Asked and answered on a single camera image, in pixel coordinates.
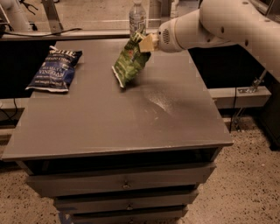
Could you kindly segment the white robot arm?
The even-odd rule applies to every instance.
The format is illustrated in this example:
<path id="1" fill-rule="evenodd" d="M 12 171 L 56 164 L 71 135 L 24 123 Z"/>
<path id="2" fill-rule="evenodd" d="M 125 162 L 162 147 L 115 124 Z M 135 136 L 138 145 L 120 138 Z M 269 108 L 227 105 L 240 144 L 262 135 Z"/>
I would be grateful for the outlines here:
<path id="1" fill-rule="evenodd" d="M 280 24 L 262 15 L 249 0 L 203 0 L 197 10 L 161 24 L 139 47 L 142 53 L 177 53 L 234 44 L 280 81 Z"/>

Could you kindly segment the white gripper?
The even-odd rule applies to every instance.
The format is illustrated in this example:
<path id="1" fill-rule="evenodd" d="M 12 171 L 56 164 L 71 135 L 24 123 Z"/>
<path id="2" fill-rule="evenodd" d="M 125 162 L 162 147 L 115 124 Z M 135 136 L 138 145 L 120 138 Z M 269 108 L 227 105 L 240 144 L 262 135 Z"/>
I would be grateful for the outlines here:
<path id="1" fill-rule="evenodd" d="M 140 43 L 141 53 L 154 52 L 158 48 L 166 53 L 177 53 L 186 49 L 186 23 L 181 17 L 160 25 L 157 34 L 147 35 Z"/>

